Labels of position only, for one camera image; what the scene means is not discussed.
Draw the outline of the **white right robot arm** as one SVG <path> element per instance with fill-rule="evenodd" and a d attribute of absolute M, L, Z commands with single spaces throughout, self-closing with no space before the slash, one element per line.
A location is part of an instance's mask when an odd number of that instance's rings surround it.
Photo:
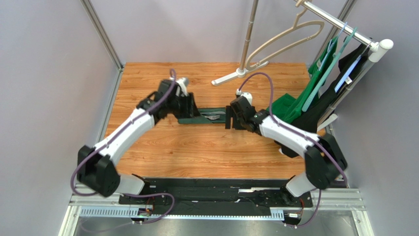
<path fill-rule="evenodd" d="M 324 190 L 348 167 L 334 136 L 303 131 L 281 121 L 267 110 L 256 111 L 251 105 L 252 95 L 236 91 L 230 103 L 239 124 L 247 131 L 270 138 L 288 148 L 305 161 L 305 171 L 281 187 L 281 195 L 293 200 L 314 189 Z"/>

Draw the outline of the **silver fork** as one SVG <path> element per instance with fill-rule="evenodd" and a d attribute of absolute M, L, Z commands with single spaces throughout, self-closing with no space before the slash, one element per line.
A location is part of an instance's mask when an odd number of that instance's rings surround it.
<path fill-rule="evenodd" d="M 221 118 L 221 114 L 204 114 L 204 117 L 209 120 L 217 120 Z"/>

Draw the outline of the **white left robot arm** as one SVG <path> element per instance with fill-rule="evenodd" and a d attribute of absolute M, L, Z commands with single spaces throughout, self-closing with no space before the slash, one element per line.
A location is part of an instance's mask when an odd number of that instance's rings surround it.
<path fill-rule="evenodd" d="M 189 79 L 171 76 L 160 82 L 158 90 L 149 94 L 135 107 L 131 115 L 108 137 L 92 147 L 83 146 L 78 152 L 78 166 L 72 174 L 75 180 L 93 190 L 93 194 L 109 197 L 114 193 L 139 195 L 145 181 L 134 174 L 119 174 L 116 166 L 128 149 L 168 114 L 176 118 L 199 115 L 193 93 L 187 91 Z"/>

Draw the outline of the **dark green cloth napkin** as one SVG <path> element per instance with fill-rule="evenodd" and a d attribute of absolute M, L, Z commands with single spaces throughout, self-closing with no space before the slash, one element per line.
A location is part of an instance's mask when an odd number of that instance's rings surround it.
<path fill-rule="evenodd" d="M 198 108 L 200 115 L 193 118 L 180 118 L 179 124 L 225 124 L 225 108 Z"/>

